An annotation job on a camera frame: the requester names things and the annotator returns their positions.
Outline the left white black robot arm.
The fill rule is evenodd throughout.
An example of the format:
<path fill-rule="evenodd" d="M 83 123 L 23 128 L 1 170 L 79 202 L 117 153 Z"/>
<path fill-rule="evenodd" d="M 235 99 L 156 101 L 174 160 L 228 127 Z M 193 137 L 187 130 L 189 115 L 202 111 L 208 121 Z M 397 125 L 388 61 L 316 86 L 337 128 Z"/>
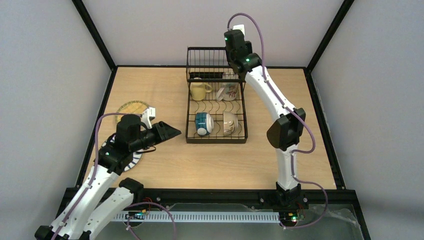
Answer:
<path fill-rule="evenodd" d="M 121 114 L 114 141 L 95 149 L 94 165 L 62 213 L 50 224 L 40 226 L 37 240 L 94 240 L 120 211 L 143 205 L 144 186 L 132 179 L 121 181 L 104 201 L 110 186 L 134 159 L 134 154 L 155 151 L 155 146 L 181 134 L 159 121 L 151 123 L 148 114 Z"/>

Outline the black wire dish rack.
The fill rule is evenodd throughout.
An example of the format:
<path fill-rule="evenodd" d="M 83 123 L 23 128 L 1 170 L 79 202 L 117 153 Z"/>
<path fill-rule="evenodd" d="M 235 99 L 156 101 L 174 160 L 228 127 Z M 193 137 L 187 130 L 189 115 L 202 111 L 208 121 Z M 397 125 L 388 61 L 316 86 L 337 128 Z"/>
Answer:
<path fill-rule="evenodd" d="M 234 73 L 227 61 L 224 47 L 190 46 L 186 53 L 186 81 L 188 87 L 186 133 L 188 144 L 245 144 L 248 139 L 247 114 L 244 100 L 245 83 Z M 202 101 L 191 97 L 191 82 L 204 82 L 212 86 L 212 91 Z M 217 101 L 216 93 L 222 83 L 238 83 L 238 96 L 232 101 Z M 224 136 L 223 112 L 237 115 L 238 129 Z M 207 136 L 199 136 L 195 126 L 196 113 L 206 112 L 214 120 L 213 131 Z"/>

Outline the woven bamboo plate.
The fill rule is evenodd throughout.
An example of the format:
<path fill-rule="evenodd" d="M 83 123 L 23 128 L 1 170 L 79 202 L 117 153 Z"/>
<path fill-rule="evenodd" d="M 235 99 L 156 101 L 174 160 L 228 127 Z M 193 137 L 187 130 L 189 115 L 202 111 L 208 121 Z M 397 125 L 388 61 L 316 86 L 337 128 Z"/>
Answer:
<path fill-rule="evenodd" d="M 117 113 L 135 114 L 141 116 L 145 110 L 151 107 L 148 103 L 141 100 L 131 100 L 117 109 Z"/>

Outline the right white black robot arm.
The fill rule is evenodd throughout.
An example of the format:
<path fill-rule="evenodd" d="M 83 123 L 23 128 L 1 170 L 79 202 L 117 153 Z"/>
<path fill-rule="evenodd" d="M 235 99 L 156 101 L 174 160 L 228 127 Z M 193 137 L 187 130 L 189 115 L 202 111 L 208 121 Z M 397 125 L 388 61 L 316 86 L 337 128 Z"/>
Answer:
<path fill-rule="evenodd" d="M 275 148 L 277 157 L 275 198 L 280 203 L 289 203 L 301 192 L 301 185 L 296 180 L 296 151 L 303 134 L 306 113 L 302 108 L 296 108 L 278 89 L 241 30 L 228 30 L 224 33 L 224 40 L 229 66 L 258 94 L 273 120 L 266 137 Z"/>

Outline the plain white bowl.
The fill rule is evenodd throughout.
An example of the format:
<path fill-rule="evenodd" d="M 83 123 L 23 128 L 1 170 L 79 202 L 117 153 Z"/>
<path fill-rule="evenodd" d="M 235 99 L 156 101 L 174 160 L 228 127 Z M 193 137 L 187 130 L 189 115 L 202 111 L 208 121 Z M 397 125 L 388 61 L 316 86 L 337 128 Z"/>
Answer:
<path fill-rule="evenodd" d="M 230 111 L 224 111 L 223 115 L 223 135 L 232 135 L 239 127 L 238 116 Z"/>

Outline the black rimmed white bowl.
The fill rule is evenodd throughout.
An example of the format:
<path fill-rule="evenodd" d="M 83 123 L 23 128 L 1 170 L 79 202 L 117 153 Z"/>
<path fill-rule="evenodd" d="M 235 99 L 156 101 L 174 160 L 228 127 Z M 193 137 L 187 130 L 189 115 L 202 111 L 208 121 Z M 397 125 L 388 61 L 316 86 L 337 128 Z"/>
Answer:
<path fill-rule="evenodd" d="M 198 112 L 195 115 L 195 127 L 199 136 L 208 136 L 214 129 L 214 120 L 209 113 Z"/>

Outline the yellow ceramic mug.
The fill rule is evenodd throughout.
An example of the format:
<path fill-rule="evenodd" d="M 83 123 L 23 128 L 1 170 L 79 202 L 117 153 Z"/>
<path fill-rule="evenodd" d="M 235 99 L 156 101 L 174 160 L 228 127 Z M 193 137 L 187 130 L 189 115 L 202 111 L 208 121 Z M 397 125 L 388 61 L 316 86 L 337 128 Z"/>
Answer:
<path fill-rule="evenodd" d="M 213 87 L 207 82 L 190 83 L 190 95 L 194 101 L 203 101 L 212 90 Z"/>

